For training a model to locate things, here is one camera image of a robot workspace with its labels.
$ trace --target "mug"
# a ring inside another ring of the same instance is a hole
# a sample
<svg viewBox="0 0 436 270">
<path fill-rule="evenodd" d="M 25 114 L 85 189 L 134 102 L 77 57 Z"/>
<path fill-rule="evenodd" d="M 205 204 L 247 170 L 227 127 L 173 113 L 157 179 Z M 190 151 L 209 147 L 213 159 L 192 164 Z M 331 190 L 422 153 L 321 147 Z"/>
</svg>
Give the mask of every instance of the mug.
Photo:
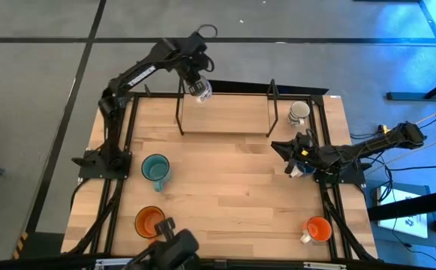
<svg viewBox="0 0 436 270">
<path fill-rule="evenodd" d="M 156 192 L 164 189 L 164 185 L 171 179 L 170 162 L 162 154 L 148 156 L 141 166 L 143 176 L 152 181 Z"/>
<path fill-rule="evenodd" d="M 153 239 L 156 233 L 155 225 L 165 219 L 164 213 L 156 206 L 147 206 L 134 219 L 134 229 L 136 233 L 145 239 Z"/>
<path fill-rule="evenodd" d="M 290 174 L 290 177 L 306 177 L 312 175 L 314 172 L 316 172 L 316 168 L 314 168 L 313 166 L 296 162 L 293 171 Z"/>
<path fill-rule="evenodd" d="M 291 104 L 290 111 L 287 114 L 287 122 L 294 127 L 303 125 L 310 111 L 311 109 L 306 102 L 296 101 Z"/>
<path fill-rule="evenodd" d="M 301 242 L 326 242 L 331 237 L 331 224 L 324 217 L 312 217 L 302 225 Z"/>
</svg>

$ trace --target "orange mug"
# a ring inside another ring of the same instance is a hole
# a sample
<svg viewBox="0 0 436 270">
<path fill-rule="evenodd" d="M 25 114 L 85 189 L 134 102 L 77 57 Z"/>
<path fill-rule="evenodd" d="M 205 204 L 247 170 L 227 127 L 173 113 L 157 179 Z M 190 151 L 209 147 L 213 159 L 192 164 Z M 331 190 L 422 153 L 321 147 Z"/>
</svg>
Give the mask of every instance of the orange mug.
<svg viewBox="0 0 436 270">
<path fill-rule="evenodd" d="M 308 243 L 310 240 L 326 242 L 331 237 L 331 225 L 324 217 L 312 217 L 302 225 L 301 242 Z"/>
<path fill-rule="evenodd" d="M 156 206 L 147 206 L 134 219 L 136 233 L 145 239 L 153 239 L 158 236 L 155 225 L 164 220 L 164 213 Z"/>
</svg>

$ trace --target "wooden tabletop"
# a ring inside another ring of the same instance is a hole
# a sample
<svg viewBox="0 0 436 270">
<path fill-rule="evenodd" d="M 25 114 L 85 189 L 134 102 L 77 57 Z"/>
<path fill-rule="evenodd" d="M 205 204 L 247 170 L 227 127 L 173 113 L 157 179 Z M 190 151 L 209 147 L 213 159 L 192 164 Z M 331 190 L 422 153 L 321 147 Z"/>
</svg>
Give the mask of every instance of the wooden tabletop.
<svg viewBox="0 0 436 270">
<path fill-rule="evenodd" d="M 350 144 L 341 98 L 323 99 L 331 143 Z M 323 215 L 318 185 L 312 176 L 288 178 L 285 162 L 270 147 L 271 141 L 291 140 L 297 131 L 305 132 L 309 127 L 309 122 L 298 128 L 288 125 L 286 115 L 292 102 L 278 101 L 279 121 L 270 138 L 225 133 L 182 136 L 174 116 L 176 99 L 140 98 L 131 143 L 132 167 L 122 191 L 112 254 L 133 256 L 147 247 L 148 241 L 134 229 L 134 218 L 143 207 L 157 206 L 174 218 L 176 231 L 192 231 L 200 243 L 201 257 L 329 260 L 326 243 L 304 245 L 299 241 L 302 223 Z M 314 111 L 322 143 L 316 106 Z M 269 118 L 274 119 L 272 110 Z M 103 119 L 98 113 L 90 148 L 102 143 L 102 132 Z M 172 170 L 172 179 L 162 193 L 154 192 L 152 183 L 140 172 L 143 160 L 155 153 L 165 155 Z M 102 187 L 103 180 L 91 179 L 77 193 L 63 252 L 69 251 L 94 222 Z M 377 256 L 361 191 L 348 184 L 340 188 L 347 225 L 366 250 Z M 99 251 L 104 249 L 107 224 L 103 228 Z M 336 226 L 334 230 L 342 257 L 339 231 Z"/>
</svg>

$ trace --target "gray floor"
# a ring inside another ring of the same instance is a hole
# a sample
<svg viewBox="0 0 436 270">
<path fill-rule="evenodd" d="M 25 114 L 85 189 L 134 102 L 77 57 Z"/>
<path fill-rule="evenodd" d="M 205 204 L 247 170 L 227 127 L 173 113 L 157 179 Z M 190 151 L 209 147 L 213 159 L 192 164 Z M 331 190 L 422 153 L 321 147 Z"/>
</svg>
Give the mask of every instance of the gray floor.
<svg viewBox="0 0 436 270">
<path fill-rule="evenodd" d="M 0 37 L 87 37 L 97 0 L 0 0 Z M 426 0 L 436 18 L 436 0 Z M 432 38 L 414 3 L 313 1 L 108 1 L 98 37 L 184 37 L 213 23 L 220 37 Z M 147 54 L 151 43 L 95 44 L 56 165 L 38 231 L 63 233 L 76 165 L 89 139 L 98 98 L 107 81 Z M 0 259 L 11 255 L 62 116 L 83 44 L 0 44 Z M 436 111 L 436 103 L 389 102 L 389 91 L 426 92 L 436 86 L 436 46 L 356 44 L 210 43 L 216 70 L 209 79 L 313 86 L 342 95 L 350 130 L 414 122 Z M 176 90 L 177 76 L 159 71 L 146 83 L 152 91 Z M 436 124 L 425 129 L 436 140 Z M 400 150 L 384 155 L 391 160 Z M 396 161 L 393 167 L 436 164 L 436 146 Z M 368 176 L 385 180 L 381 170 Z M 436 169 L 397 172 L 397 182 L 429 185 Z M 431 259 L 400 244 L 378 241 L 389 262 L 435 267 Z M 426 252 L 436 255 L 434 251 Z"/>
</svg>

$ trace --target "teal mug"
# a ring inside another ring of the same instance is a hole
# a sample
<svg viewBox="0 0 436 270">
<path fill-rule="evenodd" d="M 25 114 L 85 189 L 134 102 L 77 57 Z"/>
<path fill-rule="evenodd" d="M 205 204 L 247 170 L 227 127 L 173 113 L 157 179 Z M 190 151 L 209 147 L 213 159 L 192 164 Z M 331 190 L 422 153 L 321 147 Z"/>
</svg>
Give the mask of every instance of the teal mug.
<svg viewBox="0 0 436 270">
<path fill-rule="evenodd" d="M 164 185 L 171 179 L 170 162 L 162 154 L 148 156 L 141 166 L 143 176 L 152 181 L 156 192 L 161 192 Z"/>
</svg>

